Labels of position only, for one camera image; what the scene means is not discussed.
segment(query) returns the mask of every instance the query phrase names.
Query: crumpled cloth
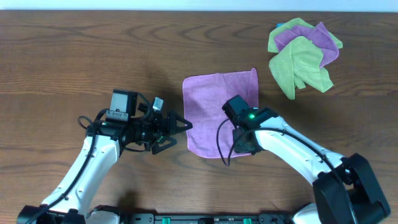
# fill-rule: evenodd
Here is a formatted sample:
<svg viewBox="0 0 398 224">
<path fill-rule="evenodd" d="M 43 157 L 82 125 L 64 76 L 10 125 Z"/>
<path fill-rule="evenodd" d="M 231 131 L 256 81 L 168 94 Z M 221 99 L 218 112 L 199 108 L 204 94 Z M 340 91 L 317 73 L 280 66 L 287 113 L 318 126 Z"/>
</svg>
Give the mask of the crumpled cloth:
<svg viewBox="0 0 398 224">
<path fill-rule="evenodd" d="M 220 158 L 217 150 L 217 128 L 227 117 L 222 106 L 230 98 L 241 95 L 251 107 L 259 105 L 257 70 L 246 72 L 216 73 L 186 78 L 182 85 L 184 117 L 193 124 L 187 131 L 188 149 L 198 156 Z M 224 157 L 233 143 L 231 122 L 220 129 L 219 143 Z M 250 154 L 232 153 L 231 157 Z"/>
<path fill-rule="evenodd" d="M 324 93 L 333 86 L 328 71 L 320 67 L 322 51 L 305 37 L 297 37 L 271 59 L 272 76 L 290 100 L 295 99 L 295 87 L 305 83 Z"/>
<path fill-rule="evenodd" d="M 323 67 L 330 62 L 336 60 L 339 51 L 331 38 L 329 31 L 320 22 L 315 28 L 305 26 L 293 26 L 291 30 L 287 29 L 274 37 L 275 45 L 280 52 L 290 41 L 299 36 L 304 36 L 311 40 L 315 46 L 319 47 L 323 53 L 323 58 L 320 66 Z"/>
<path fill-rule="evenodd" d="M 276 47 L 276 44 L 274 41 L 275 36 L 277 36 L 278 34 L 282 33 L 283 31 L 285 31 L 287 29 L 292 29 L 296 25 L 313 28 L 313 25 L 306 23 L 301 18 L 295 18 L 295 19 L 292 19 L 292 20 L 284 23 L 283 25 L 281 25 L 281 26 L 277 27 L 276 29 L 274 29 L 273 31 L 271 31 L 271 33 L 269 34 L 268 51 L 273 52 L 273 53 L 278 53 L 279 51 L 278 51 L 278 48 Z M 337 48 L 339 48 L 339 49 L 342 48 L 343 43 L 339 39 L 337 39 L 332 33 L 329 32 L 329 34 L 330 34 L 331 39 L 336 44 Z"/>
</svg>

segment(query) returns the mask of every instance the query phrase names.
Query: black bracket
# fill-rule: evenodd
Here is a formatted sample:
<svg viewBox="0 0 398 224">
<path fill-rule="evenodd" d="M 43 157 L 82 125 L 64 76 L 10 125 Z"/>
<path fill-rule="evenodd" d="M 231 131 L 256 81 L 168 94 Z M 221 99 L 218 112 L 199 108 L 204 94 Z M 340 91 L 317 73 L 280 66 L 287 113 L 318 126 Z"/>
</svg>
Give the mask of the black bracket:
<svg viewBox="0 0 398 224">
<path fill-rule="evenodd" d="M 163 144 L 164 142 L 169 141 L 168 144 L 165 144 L 163 146 L 160 146 L 159 144 Z M 158 141 L 158 144 L 154 145 L 154 147 L 152 147 L 152 154 L 158 154 L 160 152 L 162 152 L 165 149 L 168 149 L 172 146 L 175 146 L 177 144 L 177 140 L 175 140 L 174 138 L 171 137 L 163 137 L 160 141 Z"/>
<path fill-rule="evenodd" d="M 390 215 L 390 206 L 364 157 L 354 154 L 344 159 L 336 171 L 346 185 L 353 184 L 354 188 L 346 190 L 331 172 L 314 181 L 313 191 L 322 223 L 353 222 L 345 194 L 351 200 L 359 224 L 378 223 Z"/>
<path fill-rule="evenodd" d="M 25 205 L 17 218 L 17 224 L 26 224 L 26 222 L 39 212 L 42 207 Z M 86 220 L 83 215 L 77 214 L 76 210 L 69 210 L 68 213 L 47 212 L 40 216 L 34 223 L 37 224 L 85 224 Z"/>
<path fill-rule="evenodd" d="M 185 126 L 177 126 L 177 121 L 185 124 Z M 167 127 L 169 130 L 169 135 L 171 135 L 191 129 L 193 126 L 191 122 L 178 115 L 175 111 L 170 111 L 167 115 Z"/>
<path fill-rule="evenodd" d="M 241 128 L 232 130 L 234 142 L 243 132 L 244 130 Z M 262 151 L 262 148 L 258 144 L 257 139 L 253 137 L 253 134 L 247 134 L 236 142 L 234 151 L 236 153 L 251 153 L 255 155 L 255 153 Z"/>
</svg>

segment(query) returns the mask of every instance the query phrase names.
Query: wooden table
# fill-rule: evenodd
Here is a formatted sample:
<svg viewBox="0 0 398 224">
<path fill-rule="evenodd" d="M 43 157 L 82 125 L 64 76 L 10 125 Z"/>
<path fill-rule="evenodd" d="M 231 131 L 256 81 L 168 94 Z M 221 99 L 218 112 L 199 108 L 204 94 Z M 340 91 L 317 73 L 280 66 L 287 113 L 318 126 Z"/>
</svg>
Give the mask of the wooden table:
<svg viewBox="0 0 398 224">
<path fill-rule="evenodd" d="M 343 41 L 326 68 L 335 86 L 310 86 L 296 100 L 268 68 L 269 32 L 301 17 L 323 21 Z M 184 78 L 256 67 L 260 106 L 269 106 L 331 150 L 370 161 L 398 222 L 398 16 L 339 12 L 0 12 L 0 223 L 39 205 L 63 179 L 114 88 L 165 100 L 183 113 Z M 92 207 L 160 213 L 294 210 L 313 200 L 306 180 L 275 155 L 220 160 L 178 145 L 156 156 L 125 152 Z"/>
</svg>

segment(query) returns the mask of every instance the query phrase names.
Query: green cloth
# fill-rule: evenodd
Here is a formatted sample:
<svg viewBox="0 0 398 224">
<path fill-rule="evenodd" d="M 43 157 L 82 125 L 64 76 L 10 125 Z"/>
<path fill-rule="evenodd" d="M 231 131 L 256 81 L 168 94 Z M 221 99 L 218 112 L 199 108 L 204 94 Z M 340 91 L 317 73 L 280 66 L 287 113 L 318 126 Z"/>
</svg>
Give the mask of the green cloth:
<svg viewBox="0 0 398 224">
<path fill-rule="evenodd" d="M 280 27 L 271 31 L 271 33 L 269 34 L 268 51 L 273 52 L 273 53 L 278 53 L 279 51 L 275 45 L 274 37 L 287 29 L 293 28 L 293 26 L 296 26 L 296 25 L 313 28 L 313 25 L 306 23 L 304 20 L 302 20 L 300 18 L 295 18 L 295 19 L 292 19 L 291 21 L 286 22 L 285 24 L 283 24 Z M 342 41 L 337 39 L 331 32 L 329 32 L 329 34 L 330 34 L 330 37 L 335 42 L 337 48 L 339 48 L 339 49 L 342 48 L 343 47 Z"/>
<path fill-rule="evenodd" d="M 333 86 L 328 71 L 319 67 L 322 57 L 322 51 L 310 40 L 297 37 L 271 59 L 269 68 L 287 98 L 294 100 L 295 87 L 305 88 L 304 83 L 322 93 Z"/>
</svg>

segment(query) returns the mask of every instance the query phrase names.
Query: black cable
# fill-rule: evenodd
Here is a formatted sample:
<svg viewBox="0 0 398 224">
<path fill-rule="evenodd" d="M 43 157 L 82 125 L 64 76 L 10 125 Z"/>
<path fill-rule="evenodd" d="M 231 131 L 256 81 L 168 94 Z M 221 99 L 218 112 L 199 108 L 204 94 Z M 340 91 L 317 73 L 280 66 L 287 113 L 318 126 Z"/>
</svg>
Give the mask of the black cable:
<svg viewBox="0 0 398 224">
<path fill-rule="evenodd" d="M 220 144 L 219 144 L 219 142 L 218 142 L 218 136 L 219 136 L 219 134 L 220 134 L 220 129 L 221 129 L 221 127 L 223 126 L 223 124 L 225 124 L 225 122 L 227 122 L 227 121 L 229 121 L 228 118 L 225 119 L 223 122 L 221 122 L 221 124 L 218 126 L 218 129 L 217 129 L 217 136 L 216 136 L 216 142 L 217 142 L 217 149 L 218 149 L 218 152 L 220 153 L 220 156 L 221 156 L 221 159 L 222 159 L 223 162 L 224 162 L 224 165 L 229 166 L 229 163 L 227 164 L 227 163 L 225 162 L 223 153 L 221 152 L 221 149 L 220 149 Z"/>
<path fill-rule="evenodd" d="M 256 131 L 275 131 L 275 132 L 277 132 L 277 133 L 286 134 L 286 135 L 288 135 L 288 136 L 290 136 L 290 137 L 296 139 L 298 142 L 302 143 L 304 146 L 307 146 L 307 147 L 308 147 L 309 149 L 311 149 L 317 156 L 319 156 L 319 158 L 321 158 L 321 160 L 322 160 L 323 162 L 325 162 L 325 163 L 327 164 L 327 166 L 330 168 L 330 170 L 331 170 L 332 174 L 335 176 L 337 182 L 338 182 L 342 187 L 344 187 L 344 183 L 343 183 L 342 179 L 341 179 L 340 176 L 337 174 L 336 169 L 333 167 L 333 164 L 329 161 L 329 159 L 327 158 L 326 155 L 322 154 L 320 151 L 318 151 L 317 149 L 315 149 L 315 147 L 313 147 L 313 146 L 312 146 L 311 144 L 309 144 L 308 142 L 306 142 L 306 141 L 304 141 L 303 139 L 299 138 L 298 136 L 296 136 L 296 135 L 294 135 L 294 134 L 292 134 L 292 133 L 286 131 L 285 129 L 277 129 L 277 128 L 255 128 L 255 129 L 250 129 L 250 130 L 247 130 L 247 131 L 243 132 L 241 135 L 239 135 L 239 137 L 237 137 L 237 138 L 235 139 L 234 143 L 233 143 L 232 146 L 231 146 L 231 149 L 229 150 L 229 154 L 228 154 L 228 165 L 225 164 L 225 161 L 224 161 L 224 159 L 223 159 L 223 162 L 224 162 L 224 164 L 225 164 L 226 166 L 229 166 L 229 165 L 231 164 L 231 155 L 232 155 L 232 151 L 233 151 L 233 149 L 234 149 L 234 147 L 235 147 L 235 144 L 236 144 L 240 139 L 242 139 L 245 135 L 250 134 L 250 133 L 253 133 L 253 132 L 256 132 Z M 351 212 L 351 216 L 353 217 L 354 224 L 356 224 L 356 223 L 358 223 L 358 221 L 357 221 L 357 219 L 356 219 L 356 217 L 355 217 L 355 212 L 354 212 L 353 204 L 351 203 L 351 200 L 349 199 L 349 196 L 348 196 L 347 193 L 345 193 L 344 196 L 345 196 L 345 199 L 346 199 L 346 201 L 347 201 L 347 203 L 348 203 L 349 210 L 350 210 L 350 212 Z"/>
<path fill-rule="evenodd" d="M 130 152 L 145 152 L 145 150 L 138 150 L 138 149 L 131 149 L 129 147 L 124 147 L 124 150 L 130 151 Z"/>
<path fill-rule="evenodd" d="M 102 116 L 104 116 L 104 114 L 107 112 L 107 110 L 109 110 L 109 108 L 102 109 L 100 112 L 98 112 L 98 114 L 95 117 L 95 119 L 101 119 Z"/>
<path fill-rule="evenodd" d="M 81 119 L 85 119 L 87 120 L 87 122 L 89 122 L 89 125 L 87 127 L 85 127 L 84 125 L 82 125 L 81 123 Z M 27 222 L 26 224 L 31 224 L 32 222 L 34 222 L 36 219 L 38 219 L 40 216 L 42 216 L 43 214 L 47 213 L 50 208 L 54 207 L 56 204 L 58 204 L 59 202 L 61 202 L 63 199 L 68 200 L 69 198 L 67 197 L 69 192 L 72 190 L 72 188 L 76 185 L 76 183 L 78 182 L 80 176 L 82 175 L 84 169 L 86 168 L 88 161 L 91 158 L 91 155 L 93 154 L 94 151 L 94 145 L 95 145 L 95 136 L 96 136 L 96 128 L 92 122 L 91 119 L 89 119 L 86 116 L 80 116 L 78 118 L 78 123 L 80 126 L 82 126 L 83 128 L 87 129 L 89 126 L 91 126 L 92 130 L 93 130 L 93 138 L 91 140 L 91 146 L 90 146 L 90 150 L 88 151 L 88 154 L 86 156 L 85 161 L 83 162 L 83 165 L 81 165 L 81 168 L 79 170 L 79 172 L 77 173 L 76 177 L 74 178 L 74 180 L 72 181 L 72 183 L 69 185 L 69 187 L 66 189 L 66 191 L 61 194 L 61 196 L 59 196 L 58 199 L 56 199 L 55 201 L 53 201 L 51 204 L 47 205 L 46 207 L 43 207 L 40 211 L 38 211 L 36 214 L 34 214 Z"/>
</svg>

